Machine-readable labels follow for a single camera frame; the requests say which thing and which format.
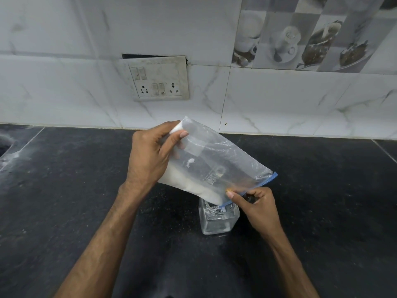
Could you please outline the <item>person's left hand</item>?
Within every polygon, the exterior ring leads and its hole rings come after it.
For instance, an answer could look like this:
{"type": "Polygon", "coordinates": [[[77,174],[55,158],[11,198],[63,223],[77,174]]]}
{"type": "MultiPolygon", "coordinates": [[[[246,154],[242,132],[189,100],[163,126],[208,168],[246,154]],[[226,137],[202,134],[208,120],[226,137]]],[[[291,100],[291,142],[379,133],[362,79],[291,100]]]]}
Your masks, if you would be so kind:
{"type": "Polygon", "coordinates": [[[123,188],[133,192],[148,192],[164,175],[171,155],[161,155],[161,145],[180,120],[167,121],[132,136],[126,181],[123,188]]]}

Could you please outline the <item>person's right hand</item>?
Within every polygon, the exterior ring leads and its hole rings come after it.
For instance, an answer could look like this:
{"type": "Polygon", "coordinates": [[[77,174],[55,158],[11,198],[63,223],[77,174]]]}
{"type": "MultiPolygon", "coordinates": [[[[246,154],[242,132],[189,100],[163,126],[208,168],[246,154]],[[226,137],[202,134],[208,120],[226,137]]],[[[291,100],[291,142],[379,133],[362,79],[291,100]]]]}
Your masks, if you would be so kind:
{"type": "Polygon", "coordinates": [[[250,203],[250,210],[243,211],[252,227],[268,241],[284,237],[272,190],[268,187],[257,187],[247,193],[256,199],[254,203],[250,203]]]}

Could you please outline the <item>clear zip-lock plastic bag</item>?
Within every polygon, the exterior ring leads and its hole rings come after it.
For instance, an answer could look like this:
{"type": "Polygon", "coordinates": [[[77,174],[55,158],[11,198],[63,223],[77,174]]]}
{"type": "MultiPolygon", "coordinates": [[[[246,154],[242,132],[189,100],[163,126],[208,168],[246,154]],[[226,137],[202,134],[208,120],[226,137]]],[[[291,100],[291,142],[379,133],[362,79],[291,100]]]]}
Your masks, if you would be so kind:
{"type": "Polygon", "coordinates": [[[159,183],[186,191],[214,205],[231,203],[226,191],[244,195],[277,177],[237,145],[211,128],[184,117],[170,131],[188,136],[176,145],[159,183]]]}

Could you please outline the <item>person's left forearm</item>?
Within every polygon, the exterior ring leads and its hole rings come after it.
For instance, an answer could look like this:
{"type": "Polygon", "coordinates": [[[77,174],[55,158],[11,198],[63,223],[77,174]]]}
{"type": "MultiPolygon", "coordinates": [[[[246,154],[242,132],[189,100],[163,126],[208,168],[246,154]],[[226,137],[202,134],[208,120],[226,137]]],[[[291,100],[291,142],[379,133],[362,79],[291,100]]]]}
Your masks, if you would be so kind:
{"type": "Polygon", "coordinates": [[[151,184],[125,182],[54,298],[111,298],[136,213],[151,184]]]}

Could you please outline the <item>person's right forearm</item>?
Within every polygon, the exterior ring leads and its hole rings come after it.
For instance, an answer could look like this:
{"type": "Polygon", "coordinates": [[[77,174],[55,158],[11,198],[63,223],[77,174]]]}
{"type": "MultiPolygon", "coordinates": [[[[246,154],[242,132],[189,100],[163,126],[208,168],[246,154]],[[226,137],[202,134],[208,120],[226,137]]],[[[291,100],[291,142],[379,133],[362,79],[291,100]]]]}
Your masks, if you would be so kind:
{"type": "Polygon", "coordinates": [[[286,298],[320,298],[283,229],[261,234],[275,257],[286,298]]]}

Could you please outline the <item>clear square glass jar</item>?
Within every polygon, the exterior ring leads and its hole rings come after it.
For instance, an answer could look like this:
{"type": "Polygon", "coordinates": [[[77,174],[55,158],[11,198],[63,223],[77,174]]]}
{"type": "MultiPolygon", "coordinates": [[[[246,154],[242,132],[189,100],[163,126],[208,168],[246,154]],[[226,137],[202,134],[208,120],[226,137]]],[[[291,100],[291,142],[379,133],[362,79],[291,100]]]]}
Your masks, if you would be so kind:
{"type": "Polygon", "coordinates": [[[200,198],[198,210],[204,235],[230,232],[240,217],[239,207],[232,202],[221,207],[200,198]]]}

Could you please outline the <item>white powder in bag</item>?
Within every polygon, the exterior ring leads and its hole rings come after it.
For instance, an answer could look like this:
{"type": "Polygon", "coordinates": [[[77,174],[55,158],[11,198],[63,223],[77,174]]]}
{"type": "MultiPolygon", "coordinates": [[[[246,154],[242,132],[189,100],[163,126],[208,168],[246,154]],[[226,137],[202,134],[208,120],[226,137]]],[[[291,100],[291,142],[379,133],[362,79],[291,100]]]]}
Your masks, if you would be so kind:
{"type": "Polygon", "coordinates": [[[166,172],[159,182],[224,207],[231,200],[226,196],[225,182],[229,169],[215,150],[216,140],[221,136],[187,116],[170,134],[178,130],[185,130],[189,135],[174,147],[166,172]]]}

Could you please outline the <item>white wall switch socket plate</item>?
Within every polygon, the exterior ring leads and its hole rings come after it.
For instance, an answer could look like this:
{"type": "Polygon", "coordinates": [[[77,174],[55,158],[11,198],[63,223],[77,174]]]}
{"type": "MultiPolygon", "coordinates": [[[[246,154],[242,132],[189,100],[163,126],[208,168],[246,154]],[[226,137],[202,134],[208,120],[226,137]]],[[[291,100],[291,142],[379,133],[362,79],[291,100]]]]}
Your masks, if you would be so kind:
{"type": "Polygon", "coordinates": [[[119,59],[117,68],[135,101],[190,99],[183,55],[119,59]]]}

